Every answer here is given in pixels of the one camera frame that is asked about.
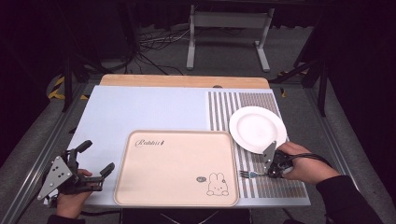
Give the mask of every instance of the beige tray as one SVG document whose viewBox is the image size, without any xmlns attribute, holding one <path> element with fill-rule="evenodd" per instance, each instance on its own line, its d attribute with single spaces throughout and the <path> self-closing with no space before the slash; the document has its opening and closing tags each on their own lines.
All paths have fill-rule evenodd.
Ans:
<svg viewBox="0 0 396 224">
<path fill-rule="evenodd" d="M 236 204 L 231 136 L 226 132 L 131 133 L 114 198 L 124 206 Z"/>
</svg>

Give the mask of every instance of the dark background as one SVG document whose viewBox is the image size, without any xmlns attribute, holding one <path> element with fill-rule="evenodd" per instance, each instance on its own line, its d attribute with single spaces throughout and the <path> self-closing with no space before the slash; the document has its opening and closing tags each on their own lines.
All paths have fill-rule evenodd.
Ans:
<svg viewBox="0 0 396 224">
<path fill-rule="evenodd" d="M 50 102 L 46 89 L 62 71 L 59 33 L 40 3 L 8 0 L 0 6 L 0 164 Z M 167 29 L 188 22 L 186 8 L 141 5 L 128 8 L 128 13 L 142 26 Z M 129 53 L 119 10 L 120 6 L 105 2 L 61 3 L 76 49 L 94 62 Z M 396 18 L 391 11 L 390 1 L 360 1 L 342 13 L 327 11 L 302 60 L 309 62 L 329 53 L 329 79 L 337 98 L 395 202 Z M 273 26 L 312 26 L 320 14 L 276 10 Z"/>
</svg>

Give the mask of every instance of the table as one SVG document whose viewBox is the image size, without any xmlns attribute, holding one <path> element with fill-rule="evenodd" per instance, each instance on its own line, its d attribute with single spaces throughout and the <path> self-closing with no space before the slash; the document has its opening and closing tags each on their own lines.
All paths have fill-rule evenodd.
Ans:
<svg viewBox="0 0 396 224">
<path fill-rule="evenodd" d="M 224 107 L 227 103 L 233 106 Z M 120 207 L 114 202 L 113 194 L 125 141 L 131 131 L 228 131 L 226 119 L 236 109 L 247 105 L 267 107 L 280 116 L 275 97 L 264 78 L 104 76 L 93 90 L 69 145 L 74 148 L 82 141 L 92 140 L 92 147 L 78 157 L 80 167 L 92 172 L 99 172 L 110 162 L 116 164 L 113 174 L 106 178 L 104 190 L 95 192 L 87 204 Z M 239 170 L 246 169 L 247 165 L 260 168 L 256 167 L 260 164 L 259 155 L 248 153 L 236 144 L 234 150 Z M 240 199 L 235 208 L 310 204 L 304 183 L 299 181 L 239 179 L 239 186 Z"/>
</svg>

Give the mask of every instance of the sleeve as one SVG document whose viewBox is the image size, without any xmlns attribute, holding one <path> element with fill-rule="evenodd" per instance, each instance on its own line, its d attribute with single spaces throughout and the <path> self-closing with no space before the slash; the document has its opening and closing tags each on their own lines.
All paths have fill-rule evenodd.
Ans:
<svg viewBox="0 0 396 224">
<path fill-rule="evenodd" d="M 326 217 L 339 223 L 383 223 L 374 209 L 355 188 L 347 175 L 332 177 L 317 184 L 326 207 Z"/>
<path fill-rule="evenodd" d="M 85 224 L 85 220 L 51 215 L 47 221 L 47 224 Z"/>
</svg>

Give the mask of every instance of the white plate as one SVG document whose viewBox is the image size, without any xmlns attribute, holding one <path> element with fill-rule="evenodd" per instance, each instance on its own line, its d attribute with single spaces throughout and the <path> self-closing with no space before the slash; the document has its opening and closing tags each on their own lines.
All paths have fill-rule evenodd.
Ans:
<svg viewBox="0 0 396 224">
<path fill-rule="evenodd" d="M 229 127 L 233 140 L 239 146 L 258 154 L 262 154 L 274 141 L 279 147 L 288 136 L 280 117 L 258 106 L 246 106 L 235 111 Z"/>
</svg>

